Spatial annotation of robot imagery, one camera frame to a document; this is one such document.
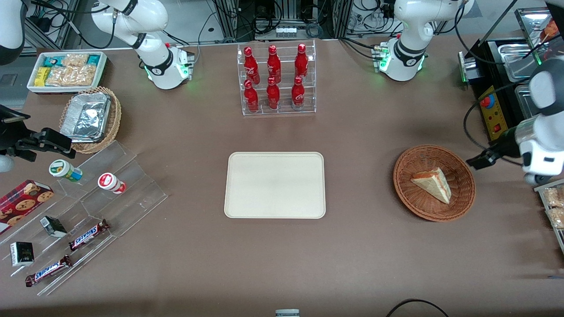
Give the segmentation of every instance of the cookie box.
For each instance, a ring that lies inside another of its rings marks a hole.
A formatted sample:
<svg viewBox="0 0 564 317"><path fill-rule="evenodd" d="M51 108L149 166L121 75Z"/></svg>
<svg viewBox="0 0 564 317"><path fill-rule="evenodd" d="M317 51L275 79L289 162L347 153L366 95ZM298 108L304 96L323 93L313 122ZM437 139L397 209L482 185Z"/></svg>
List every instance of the cookie box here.
<svg viewBox="0 0 564 317"><path fill-rule="evenodd" d="M36 86L35 79L37 77L37 72L45 64L45 61L49 58L54 58L57 56L62 56L65 54L88 54L88 55L99 55L100 59L96 66L96 72L94 74L94 79L92 80L92 85L90 86L64 86L64 87L53 87L53 86ZM32 75L28 80L28 90L36 94L72 94L79 91L84 91L87 89L94 89L98 87L100 80L102 79L102 74L104 72L104 67L107 61L106 54L101 51L61 51L61 52L45 52L37 56L37 61L33 67Z"/></svg>
<svg viewBox="0 0 564 317"><path fill-rule="evenodd" d="M0 235L53 195L51 187L28 179L0 198Z"/></svg>

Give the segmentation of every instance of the wicker basket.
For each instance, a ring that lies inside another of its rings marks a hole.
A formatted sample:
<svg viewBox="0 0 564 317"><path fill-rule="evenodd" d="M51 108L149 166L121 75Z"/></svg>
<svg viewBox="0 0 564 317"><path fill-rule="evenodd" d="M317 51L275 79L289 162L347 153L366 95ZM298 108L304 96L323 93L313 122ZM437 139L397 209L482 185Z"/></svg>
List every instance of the wicker basket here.
<svg viewBox="0 0 564 317"><path fill-rule="evenodd" d="M116 95L110 89L107 89L105 87L96 87L94 89L88 89L80 92L80 94L95 94L95 93L105 93L112 98L112 104L110 105L109 108L108 123L106 124L106 128L105 128L105 137L99 143L73 143L72 148L79 153L93 154L105 149L110 143L114 141L117 135L117 130L119 130L120 128L121 105L120 105L120 101L117 100ZM63 126L63 122L65 120L65 117L67 116L67 110L70 104L71 101L69 100L67 106L63 110L63 115L61 116L61 120L59 121L59 129Z"/></svg>
<svg viewBox="0 0 564 317"><path fill-rule="evenodd" d="M452 191L447 205L411 182L415 173L439 167ZM446 222L462 217L474 204L476 186L466 163L451 151L422 145L403 152L395 164L394 186L402 202L419 217Z"/></svg>

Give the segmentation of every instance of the red bottle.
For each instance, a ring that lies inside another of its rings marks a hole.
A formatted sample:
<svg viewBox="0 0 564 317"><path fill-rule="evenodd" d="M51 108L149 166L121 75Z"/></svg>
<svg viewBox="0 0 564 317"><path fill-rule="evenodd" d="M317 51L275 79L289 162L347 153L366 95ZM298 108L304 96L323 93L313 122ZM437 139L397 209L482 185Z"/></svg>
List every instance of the red bottle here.
<svg viewBox="0 0 564 317"><path fill-rule="evenodd" d="M307 55L306 45L303 43L298 45L298 55L294 65L296 66L296 76L305 78L307 76Z"/></svg>
<svg viewBox="0 0 564 317"><path fill-rule="evenodd" d="M292 108L294 108L294 110L301 110L303 108L304 93L305 89L302 85L302 77L296 76L294 86L292 87Z"/></svg>
<svg viewBox="0 0 564 317"><path fill-rule="evenodd" d="M276 79L273 76L268 78L266 94L268 95L268 106L270 109L277 110L278 102L280 101L280 89L276 85Z"/></svg>
<svg viewBox="0 0 564 317"><path fill-rule="evenodd" d="M258 94L257 91L253 88L253 83L250 80L245 80L245 101L247 103L247 107L251 112L258 111Z"/></svg>
<svg viewBox="0 0 564 317"><path fill-rule="evenodd" d="M253 50L250 47L245 47L245 73L247 78L253 81L253 84L258 85L261 82L261 77L258 74L257 60L253 56Z"/></svg>
<svg viewBox="0 0 564 317"><path fill-rule="evenodd" d="M266 64L268 65L268 76L274 77L276 83L280 83L282 81L282 66L274 45L268 47L268 62Z"/></svg>

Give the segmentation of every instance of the red cookie box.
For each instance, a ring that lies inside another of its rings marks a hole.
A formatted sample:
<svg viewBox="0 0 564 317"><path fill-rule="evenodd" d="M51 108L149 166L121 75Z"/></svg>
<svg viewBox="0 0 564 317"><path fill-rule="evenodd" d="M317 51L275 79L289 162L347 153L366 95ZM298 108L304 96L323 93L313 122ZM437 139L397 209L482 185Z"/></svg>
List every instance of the red cookie box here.
<svg viewBox="0 0 564 317"><path fill-rule="evenodd" d="M51 187L28 179L0 198L0 235L53 195Z"/></svg>

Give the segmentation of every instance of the small bottle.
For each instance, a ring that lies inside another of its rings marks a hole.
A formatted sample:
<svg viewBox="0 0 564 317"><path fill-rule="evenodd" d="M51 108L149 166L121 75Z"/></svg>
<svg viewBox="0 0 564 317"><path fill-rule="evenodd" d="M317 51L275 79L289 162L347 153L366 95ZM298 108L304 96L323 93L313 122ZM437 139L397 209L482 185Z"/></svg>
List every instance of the small bottle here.
<svg viewBox="0 0 564 317"><path fill-rule="evenodd" d="M127 184L119 180L112 173L104 173L98 178L98 186L103 190L113 193L123 193L127 189Z"/></svg>
<svg viewBox="0 0 564 317"><path fill-rule="evenodd" d="M276 85L276 79L273 76L268 78L268 87L266 88L268 95L268 106L272 110L278 110L278 102L280 102L280 89Z"/></svg>
<svg viewBox="0 0 564 317"><path fill-rule="evenodd" d="M294 110L301 110L303 108L303 94L305 89L302 85L302 77L296 76L294 79L294 86L292 87L292 108Z"/></svg>
<svg viewBox="0 0 564 317"><path fill-rule="evenodd" d="M245 53L245 73L247 78L253 81L253 84L258 85L261 82L261 77L258 74L257 60L253 56L253 50L250 47L243 49Z"/></svg>
<svg viewBox="0 0 564 317"><path fill-rule="evenodd" d="M296 76L307 77L306 45L303 43L298 45L298 55L296 56L294 66L296 66Z"/></svg>
<svg viewBox="0 0 564 317"><path fill-rule="evenodd" d="M274 77L276 83L280 83L282 81L282 65L274 45L268 47L268 62L266 64L268 65L268 76Z"/></svg>
<svg viewBox="0 0 564 317"><path fill-rule="evenodd" d="M247 108L251 112L258 111L258 94L253 88L253 83L250 80L245 80L245 102L247 103Z"/></svg>
<svg viewBox="0 0 564 317"><path fill-rule="evenodd" d="M65 160L55 160L49 166L49 173L55 177L66 178L71 182L78 182L82 178L82 170L75 168Z"/></svg>

